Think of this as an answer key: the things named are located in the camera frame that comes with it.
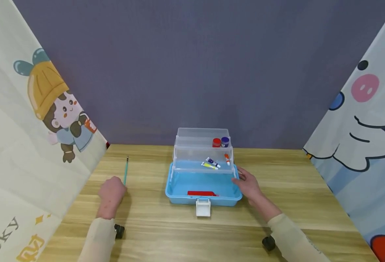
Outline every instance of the fabric curtain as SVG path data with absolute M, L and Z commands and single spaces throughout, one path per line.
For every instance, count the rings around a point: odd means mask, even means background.
M 385 262 L 385 24 L 304 150 Z
M 23 17 L 0 0 L 0 261 L 35 261 L 106 150 Z

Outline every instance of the blue paint jar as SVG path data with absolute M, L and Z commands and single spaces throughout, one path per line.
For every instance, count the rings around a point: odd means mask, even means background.
M 229 146 L 229 142 L 230 142 L 229 138 L 227 138 L 227 137 L 221 138 L 221 147 L 222 148 L 228 147 Z

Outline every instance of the wood grain surface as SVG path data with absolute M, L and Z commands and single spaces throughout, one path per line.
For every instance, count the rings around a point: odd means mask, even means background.
M 212 206 L 210 218 L 197 218 L 194 205 L 170 204 L 165 186 L 172 152 L 173 146 L 111 145 L 38 261 L 77 261 L 98 209 L 99 186 L 123 178 L 127 155 L 128 191 L 115 219 L 126 231 L 111 261 L 285 261 L 262 247 L 270 231 L 245 197 L 235 207 Z M 377 261 L 302 151 L 234 152 L 235 163 L 257 177 L 262 191 L 331 261 Z

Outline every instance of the blue plastic toolbox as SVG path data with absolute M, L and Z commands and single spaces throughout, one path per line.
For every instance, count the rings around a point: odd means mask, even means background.
M 233 164 L 233 147 L 214 148 L 214 138 L 228 137 L 227 129 L 179 128 L 173 149 L 173 162 L 168 172 L 165 193 L 173 204 L 196 205 L 197 216 L 210 216 L 211 205 L 234 206 L 242 198 L 239 188 L 231 181 L 238 177 Z M 230 166 L 225 154 L 229 156 Z M 219 166 L 202 166 L 207 158 Z M 188 195 L 188 191 L 213 192 L 217 196 Z

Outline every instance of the paint jar lid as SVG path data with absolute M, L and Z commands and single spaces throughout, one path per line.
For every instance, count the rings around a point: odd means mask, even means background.
M 220 138 L 214 138 L 213 139 L 213 146 L 220 146 L 220 145 L 221 145 Z

